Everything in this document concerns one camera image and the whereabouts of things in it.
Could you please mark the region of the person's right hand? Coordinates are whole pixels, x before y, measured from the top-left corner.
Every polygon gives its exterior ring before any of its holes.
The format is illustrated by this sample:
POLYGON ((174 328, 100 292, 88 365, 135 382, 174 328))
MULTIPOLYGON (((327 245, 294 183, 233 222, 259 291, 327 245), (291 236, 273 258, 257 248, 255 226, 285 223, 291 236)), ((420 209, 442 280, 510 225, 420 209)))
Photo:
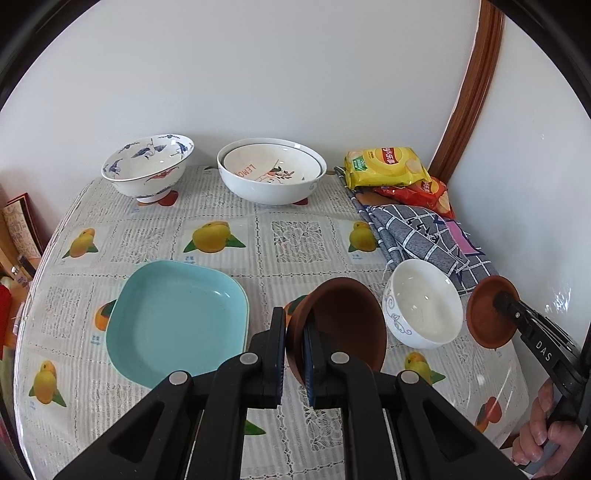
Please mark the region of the person's right hand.
POLYGON ((551 379, 547 379, 533 401, 530 420, 522 426, 512 446, 511 457, 517 465, 540 461, 543 455, 542 445, 546 441, 558 446, 556 452, 537 472, 537 477, 558 474, 583 436, 581 429, 573 423, 556 421, 548 427, 547 416, 553 407, 554 385, 551 379))

